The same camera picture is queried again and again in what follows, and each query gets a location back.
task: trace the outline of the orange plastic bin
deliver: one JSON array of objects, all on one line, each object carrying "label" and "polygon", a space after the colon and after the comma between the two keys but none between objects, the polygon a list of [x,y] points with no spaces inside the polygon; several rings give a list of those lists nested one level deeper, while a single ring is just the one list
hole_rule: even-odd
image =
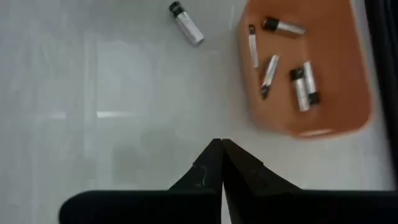
[{"label": "orange plastic bin", "polygon": [[[300,24],[307,32],[291,39],[264,31],[261,24],[266,16]],[[258,69],[249,49],[249,24],[256,26]],[[295,138],[318,138],[358,130],[369,120],[371,96],[349,1],[250,0],[238,37],[250,110],[258,126]],[[263,100],[261,83],[274,54],[280,60],[269,96]],[[312,63],[321,103],[300,112],[289,72],[307,60]]]}]

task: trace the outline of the white tile floor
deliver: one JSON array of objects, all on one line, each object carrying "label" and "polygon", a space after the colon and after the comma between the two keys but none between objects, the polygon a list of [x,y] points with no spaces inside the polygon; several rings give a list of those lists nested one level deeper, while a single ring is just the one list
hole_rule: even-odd
[{"label": "white tile floor", "polygon": [[374,119],[309,142],[248,118],[234,30],[245,1],[182,0],[206,36],[199,48],[170,3],[0,1],[0,223],[57,223],[62,202],[83,190],[166,189],[213,138],[233,139],[299,187],[394,188],[361,0]]}]

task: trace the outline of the black battery cap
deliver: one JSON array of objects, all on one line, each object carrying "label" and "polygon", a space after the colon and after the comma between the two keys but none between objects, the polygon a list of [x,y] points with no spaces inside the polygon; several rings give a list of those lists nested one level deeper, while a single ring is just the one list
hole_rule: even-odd
[{"label": "black battery cap", "polygon": [[267,17],[263,24],[262,27],[265,30],[270,30],[270,31],[275,31],[276,29],[278,29],[278,25],[279,25],[279,20],[273,17]]},{"label": "black battery cap", "polygon": [[169,6],[169,10],[173,14],[174,17],[177,17],[179,14],[185,12],[185,9],[182,7],[181,3],[178,1],[173,2]]},{"label": "black battery cap", "polygon": [[300,78],[304,78],[304,69],[296,68],[290,71],[290,78],[292,81],[296,81]]}]

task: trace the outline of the silver battery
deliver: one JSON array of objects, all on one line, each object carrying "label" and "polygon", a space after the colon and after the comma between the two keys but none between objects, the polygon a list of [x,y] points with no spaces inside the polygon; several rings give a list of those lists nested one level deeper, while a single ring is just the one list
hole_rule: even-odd
[{"label": "silver battery", "polygon": [[289,22],[282,22],[273,17],[267,17],[262,23],[265,30],[279,33],[288,37],[300,37],[305,34],[305,28]]},{"label": "silver battery", "polygon": [[173,2],[169,7],[170,12],[173,14],[178,26],[182,32],[189,39],[193,45],[200,45],[205,37],[200,32],[199,28],[193,23],[190,16],[185,12],[185,9],[179,2]]},{"label": "silver battery", "polygon": [[263,99],[267,98],[271,89],[272,81],[275,78],[276,68],[278,66],[279,56],[273,55],[267,66],[266,75],[261,84],[261,96]]},{"label": "silver battery", "polygon": [[297,68],[290,71],[290,76],[296,89],[298,108],[301,112],[308,111],[310,109],[303,73],[303,68]]},{"label": "silver battery", "polygon": [[308,100],[310,105],[317,105],[320,102],[317,85],[313,77],[311,62],[304,63],[304,77],[305,84],[307,86]]},{"label": "silver battery", "polygon": [[258,68],[259,55],[257,52],[256,27],[252,24],[249,25],[249,48],[254,68]]}]

